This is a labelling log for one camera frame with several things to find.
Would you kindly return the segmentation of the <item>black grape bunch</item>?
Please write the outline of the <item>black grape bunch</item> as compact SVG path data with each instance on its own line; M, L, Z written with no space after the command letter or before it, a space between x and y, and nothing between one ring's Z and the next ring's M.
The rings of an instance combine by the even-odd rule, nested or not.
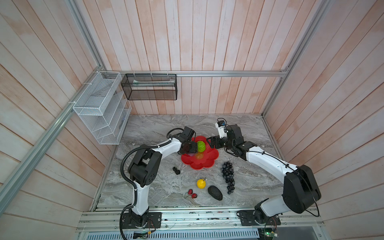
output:
M234 168L233 164L229 161L224 162L221 167L222 176L227 184L227 193L228 195L232 194L235 190L235 180L234 180Z

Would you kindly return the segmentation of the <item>green bumpy custard apple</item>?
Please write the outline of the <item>green bumpy custard apple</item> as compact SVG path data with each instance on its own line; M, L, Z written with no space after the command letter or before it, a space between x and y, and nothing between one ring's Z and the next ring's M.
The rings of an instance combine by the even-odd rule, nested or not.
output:
M206 150L206 143L204 141L197 142L198 153L203 153Z

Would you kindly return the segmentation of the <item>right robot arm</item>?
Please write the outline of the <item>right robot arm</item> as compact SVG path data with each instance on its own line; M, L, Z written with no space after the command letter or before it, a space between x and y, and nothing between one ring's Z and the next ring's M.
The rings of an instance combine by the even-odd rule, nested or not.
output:
M215 127L219 134L207 139L211 148L223 148L226 153L261 167L283 184L281 196L266 199L255 206L253 215L259 225L265 225L276 215L289 211L301 214L310 206L317 205L322 195L310 167L289 164L245 141L240 127L228 125L224 119L218 120Z

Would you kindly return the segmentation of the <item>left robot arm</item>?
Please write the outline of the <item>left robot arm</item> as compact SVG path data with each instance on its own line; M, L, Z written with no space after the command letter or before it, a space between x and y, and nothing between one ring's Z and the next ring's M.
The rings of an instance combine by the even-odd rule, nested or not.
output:
M160 144L141 145L124 156L120 172L123 179L134 189L132 215L143 217L147 214L150 184L158 174L162 159L174 153L184 155L198 152L197 143L194 142L196 132L189 127L179 130L181 132L174 135L168 132L167 140Z

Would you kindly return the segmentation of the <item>yellow lemon fruit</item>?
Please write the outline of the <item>yellow lemon fruit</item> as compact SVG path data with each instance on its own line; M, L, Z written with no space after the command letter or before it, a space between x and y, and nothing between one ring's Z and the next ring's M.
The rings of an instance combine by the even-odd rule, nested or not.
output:
M199 189L204 189L207 185L206 179L199 179L197 180L197 187Z

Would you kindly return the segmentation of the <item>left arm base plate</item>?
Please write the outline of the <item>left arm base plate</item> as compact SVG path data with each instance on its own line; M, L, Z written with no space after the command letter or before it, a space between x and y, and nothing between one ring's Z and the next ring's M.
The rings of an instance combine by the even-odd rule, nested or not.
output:
M140 228L158 229L161 227L161 222L161 212L149 212L139 216L132 211L128 211L121 215L120 228L122 230Z

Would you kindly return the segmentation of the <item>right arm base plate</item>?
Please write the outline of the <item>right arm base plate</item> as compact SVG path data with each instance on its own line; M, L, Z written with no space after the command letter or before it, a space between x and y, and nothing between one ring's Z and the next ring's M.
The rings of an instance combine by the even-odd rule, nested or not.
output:
M278 215L268 217L259 210L241 210L237 212L242 226L279 226L281 220Z

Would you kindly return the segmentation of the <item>dark avocado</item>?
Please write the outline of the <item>dark avocado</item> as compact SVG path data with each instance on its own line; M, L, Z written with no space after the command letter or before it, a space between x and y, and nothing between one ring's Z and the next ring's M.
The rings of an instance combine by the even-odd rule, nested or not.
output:
M209 186L208 187L208 193L215 200L218 200L218 201L223 200L223 194L216 186Z

